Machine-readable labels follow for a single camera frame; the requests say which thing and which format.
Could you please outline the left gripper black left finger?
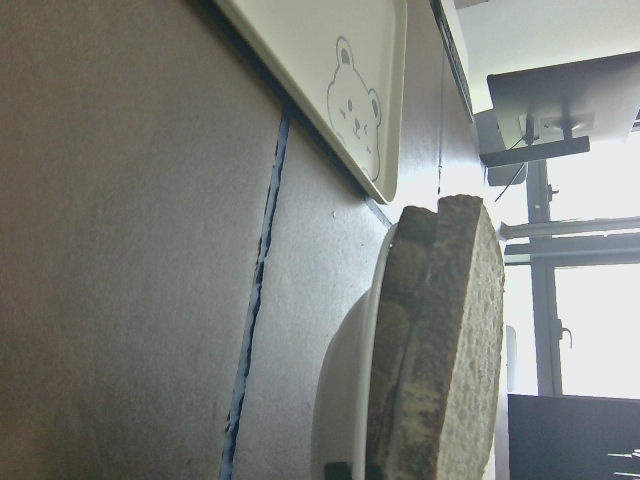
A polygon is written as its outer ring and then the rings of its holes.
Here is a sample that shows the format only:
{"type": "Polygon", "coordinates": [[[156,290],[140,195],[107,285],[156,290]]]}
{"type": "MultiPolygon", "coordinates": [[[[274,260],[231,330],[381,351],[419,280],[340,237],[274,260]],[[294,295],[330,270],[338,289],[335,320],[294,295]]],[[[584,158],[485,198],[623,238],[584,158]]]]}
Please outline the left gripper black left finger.
{"type": "Polygon", "coordinates": [[[323,472],[325,480],[352,480],[351,467],[347,462],[328,462],[323,472]]]}

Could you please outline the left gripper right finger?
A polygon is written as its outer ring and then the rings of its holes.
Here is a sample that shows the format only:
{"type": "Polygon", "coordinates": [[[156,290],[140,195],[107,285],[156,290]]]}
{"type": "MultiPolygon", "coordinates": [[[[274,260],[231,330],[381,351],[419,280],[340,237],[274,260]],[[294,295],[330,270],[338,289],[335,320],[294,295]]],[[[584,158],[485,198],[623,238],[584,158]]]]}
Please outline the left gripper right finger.
{"type": "Polygon", "coordinates": [[[385,474],[379,465],[366,464],[365,480],[385,480],[385,474]]]}

